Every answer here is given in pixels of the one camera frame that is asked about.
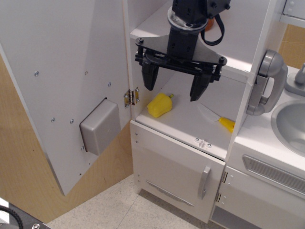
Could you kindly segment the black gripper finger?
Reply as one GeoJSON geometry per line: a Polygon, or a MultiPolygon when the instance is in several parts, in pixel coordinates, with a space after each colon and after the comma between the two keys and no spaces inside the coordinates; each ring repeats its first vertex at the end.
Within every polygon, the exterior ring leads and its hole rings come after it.
{"type": "Polygon", "coordinates": [[[210,83],[210,75],[195,75],[193,78],[191,91],[190,91],[190,101],[197,101],[200,99],[208,84],[210,83]]]}
{"type": "Polygon", "coordinates": [[[143,64],[142,66],[142,78],[144,86],[149,90],[152,91],[156,79],[158,76],[158,66],[151,65],[151,64],[143,64]]]}

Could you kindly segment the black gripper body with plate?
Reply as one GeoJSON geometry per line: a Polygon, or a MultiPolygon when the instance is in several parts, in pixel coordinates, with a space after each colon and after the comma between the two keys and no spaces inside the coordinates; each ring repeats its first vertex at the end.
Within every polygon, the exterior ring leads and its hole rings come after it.
{"type": "Polygon", "coordinates": [[[135,60],[141,66],[151,64],[193,75],[210,75],[210,82],[219,81],[227,59],[207,48],[197,34],[171,29],[159,37],[140,37],[135,41],[138,51],[135,60]]]}

